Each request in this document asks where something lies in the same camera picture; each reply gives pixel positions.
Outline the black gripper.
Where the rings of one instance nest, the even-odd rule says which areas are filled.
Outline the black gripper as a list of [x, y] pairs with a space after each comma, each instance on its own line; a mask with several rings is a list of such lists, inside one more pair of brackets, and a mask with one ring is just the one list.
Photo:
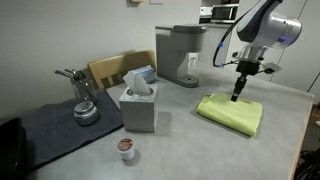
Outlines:
[[247, 82], [246, 77], [248, 75], [254, 76], [259, 71], [260, 64], [256, 61], [246, 61], [241, 60], [237, 65], [236, 71], [240, 73], [241, 77], [239, 77], [235, 83], [235, 88], [233, 90], [233, 94], [231, 100], [236, 102], [239, 95], [241, 94], [245, 84]]

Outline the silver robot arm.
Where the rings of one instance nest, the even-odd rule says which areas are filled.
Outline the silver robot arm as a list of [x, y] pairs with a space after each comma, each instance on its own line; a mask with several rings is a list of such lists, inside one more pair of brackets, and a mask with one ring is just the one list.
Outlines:
[[236, 102], [245, 87], [248, 75], [256, 75], [268, 48], [284, 49], [292, 45], [302, 32], [299, 20], [276, 13], [283, 0], [260, 0], [238, 19], [237, 36], [246, 45], [233, 57], [240, 73], [231, 96]]

